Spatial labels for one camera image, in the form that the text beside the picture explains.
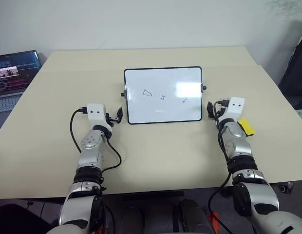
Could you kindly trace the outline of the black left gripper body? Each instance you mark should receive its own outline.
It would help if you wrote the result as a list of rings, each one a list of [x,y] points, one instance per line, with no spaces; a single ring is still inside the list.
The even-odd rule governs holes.
[[[114,126],[114,122],[118,123],[118,117],[110,117],[109,113],[106,114],[106,123],[111,127]]]

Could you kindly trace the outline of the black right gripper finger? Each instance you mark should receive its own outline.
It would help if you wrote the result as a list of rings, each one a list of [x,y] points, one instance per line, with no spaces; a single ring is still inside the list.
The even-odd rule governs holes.
[[[213,104],[209,101],[207,104],[208,118],[215,119]]]

